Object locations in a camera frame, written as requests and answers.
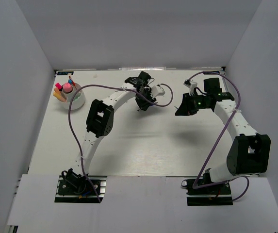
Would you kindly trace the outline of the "red pen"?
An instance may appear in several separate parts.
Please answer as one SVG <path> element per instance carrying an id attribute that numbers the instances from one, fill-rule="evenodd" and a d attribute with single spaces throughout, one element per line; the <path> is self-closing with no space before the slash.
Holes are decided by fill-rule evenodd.
<path id="1" fill-rule="evenodd" d="M 69 75 L 68 79 L 72 80 L 72 83 L 69 83 L 69 84 L 71 84 L 76 89 L 76 84 L 74 83 L 74 81 L 70 75 Z"/>

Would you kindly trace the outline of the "pink glue bottle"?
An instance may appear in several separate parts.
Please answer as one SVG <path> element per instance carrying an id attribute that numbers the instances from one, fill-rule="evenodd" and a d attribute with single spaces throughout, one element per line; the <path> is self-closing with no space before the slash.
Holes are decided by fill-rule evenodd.
<path id="1" fill-rule="evenodd" d="M 70 83 L 63 84 L 63 93 L 69 94 L 73 91 L 73 87 Z"/>

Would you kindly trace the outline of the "orange pink highlighter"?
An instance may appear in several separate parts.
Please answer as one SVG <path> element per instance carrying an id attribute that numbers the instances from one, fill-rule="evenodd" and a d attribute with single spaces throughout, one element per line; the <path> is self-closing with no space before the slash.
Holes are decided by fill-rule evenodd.
<path id="1" fill-rule="evenodd" d="M 53 93 L 53 96 L 54 96 L 56 99 L 58 99 L 60 102 L 66 102 L 66 99 L 63 98 L 60 94 L 58 94 L 58 93 L 56 93 L 56 92 Z"/>

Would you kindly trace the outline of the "grey orange highlighter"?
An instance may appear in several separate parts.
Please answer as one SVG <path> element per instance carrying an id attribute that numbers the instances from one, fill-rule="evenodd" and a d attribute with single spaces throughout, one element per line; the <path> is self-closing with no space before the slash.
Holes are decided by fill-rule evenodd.
<path id="1" fill-rule="evenodd" d="M 57 87 L 54 88 L 54 92 L 56 92 L 57 94 L 61 95 L 61 92 L 60 92 L 60 90 Z"/>

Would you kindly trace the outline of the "pink black highlighter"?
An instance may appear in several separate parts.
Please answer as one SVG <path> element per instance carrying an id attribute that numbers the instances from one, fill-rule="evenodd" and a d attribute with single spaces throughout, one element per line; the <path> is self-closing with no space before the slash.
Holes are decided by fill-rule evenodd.
<path id="1" fill-rule="evenodd" d="M 62 92 L 62 89 L 63 89 L 62 85 L 60 85 L 59 83 L 56 83 L 55 86 L 60 92 Z"/>

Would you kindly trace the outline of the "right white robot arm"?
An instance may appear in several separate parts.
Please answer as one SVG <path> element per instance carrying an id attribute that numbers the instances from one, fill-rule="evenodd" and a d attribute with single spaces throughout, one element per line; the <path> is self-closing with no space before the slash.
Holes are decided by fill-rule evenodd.
<path id="1" fill-rule="evenodd" d="M 268 168 L 271 139 L 258 133 L 237 108 L 237 101 L 220 87 L 218 78 L 204 80 L 204 93 L 196 92 L 197 83 L 186 80 L 189 91 L 183 94 L 176 116 L 192 116 L 201 109 L 211 109 L 224 123 L 231 136 L 232 145 L 224 163 L 205 169 L 203 189 L 215 193 L 222 182 L 244 175 L 265 173 Z"/>

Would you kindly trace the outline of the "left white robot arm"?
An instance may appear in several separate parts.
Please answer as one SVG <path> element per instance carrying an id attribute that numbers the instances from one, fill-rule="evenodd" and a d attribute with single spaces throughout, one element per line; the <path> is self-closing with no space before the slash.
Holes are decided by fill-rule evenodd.
<path id="1" fill-rule="evenodd" d="M 89 173 L 92 158 L 101 140 L 113 129 L 114 113 L 128 100 L 135 98 L 140 110 L 146 111 L 156 102 L 152 88 L 148 86 L 151 76 L 142 71 L 137 77 L 127 78 L 119 89 L 102 100 L 93 100 L 86 119 L 86 134 L 73 172 L 84 176 Z"/>

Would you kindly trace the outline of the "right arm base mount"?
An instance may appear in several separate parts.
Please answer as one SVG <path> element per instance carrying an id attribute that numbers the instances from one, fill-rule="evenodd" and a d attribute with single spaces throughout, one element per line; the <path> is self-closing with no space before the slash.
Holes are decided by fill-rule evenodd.
<path id="1" fill-rule="evenodd" d="M 186 189 L 188 206 L 231 206 L 233 205 L 229 184 L 193 189 L 195 179 L 185 179 L 181 187 Z"/>

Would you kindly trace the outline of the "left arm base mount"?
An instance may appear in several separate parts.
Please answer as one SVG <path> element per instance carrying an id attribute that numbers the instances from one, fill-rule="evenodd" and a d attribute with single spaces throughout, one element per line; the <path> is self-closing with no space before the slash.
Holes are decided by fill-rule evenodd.
<path id="1" fill-rule="evenodd" d="M 57 184 L 55 203 L 96 203 L 99 200 L 94 189 L 97 191 L 99 199 L 102 200 L 106 190 L 106 177 L 91 177 L 94 188 L 89 181 L 86 181 L 78 190 L 72 189 L 60 176 Z"/>

